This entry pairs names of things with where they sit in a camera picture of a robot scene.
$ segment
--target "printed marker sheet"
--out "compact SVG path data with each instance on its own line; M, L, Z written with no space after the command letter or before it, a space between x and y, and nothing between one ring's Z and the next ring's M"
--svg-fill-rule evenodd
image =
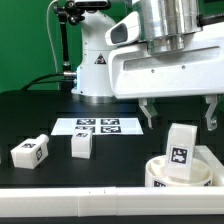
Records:
M73 135L91 129L93 135L143 135L137 118L58 118L51 135Z

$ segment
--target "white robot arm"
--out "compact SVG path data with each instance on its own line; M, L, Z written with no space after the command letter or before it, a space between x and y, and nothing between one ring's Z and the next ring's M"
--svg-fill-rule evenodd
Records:
M147 108L148 98L205 95L206 125L215 129L212 114L217 94L224 93L224 23L202 28L197 0L132 3L134 12L105 35L108 45L119 46L109 56L115 96L139 99L152 127L157 114L152 105Z

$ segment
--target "black tabletop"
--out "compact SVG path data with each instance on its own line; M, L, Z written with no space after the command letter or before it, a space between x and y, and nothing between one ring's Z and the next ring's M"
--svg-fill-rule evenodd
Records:
M60 91L10 91L0 94L0 188L33 187L143 187L145 164L165 154L172 123L198 126L197 145L207 145L224 161L224 116L218 112L218 128L204 131L200 120L208 105L199 96L156 99L162 117L157 129L149 129L137 101L110 104L78 102ZM90 159L71 157L72 136L51 136L58 118L137 117L144 135L93 136ZM27 138L49 136L49 156L34 170L15 168L10 151ZM134 216L39 218L35 223L221 223L223 216ZM26 223L33 219L0 219Z

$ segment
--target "foam cube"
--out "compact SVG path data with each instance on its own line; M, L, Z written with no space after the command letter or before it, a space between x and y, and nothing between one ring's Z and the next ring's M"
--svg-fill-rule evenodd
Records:
M75 130L71 145L72 157L89 159L92 150L92 130Z
M48 156L48 141L46 135L40 135L36 139L27 139L15 147L11 150L14 166L34 169Z
M166 149L164 169L166 176L184 180L190 179L196 134L196 126L172 124Z

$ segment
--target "green wall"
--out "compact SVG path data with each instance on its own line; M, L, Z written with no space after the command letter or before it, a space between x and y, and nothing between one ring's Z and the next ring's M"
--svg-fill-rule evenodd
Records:
M1 0L0 22L0 92L17 90L42 75L55 72L46 28L46 11L51 0ZM223 2L203 4L202 14L224 12ZM125 5L114 3L106 14L116 21L125 14ZM51 11L50 27L61 66L61 40L58 19ZM81 63L80 26L68 26L70 57L75 69ZM57 85L35 86L32 89L56 89Z

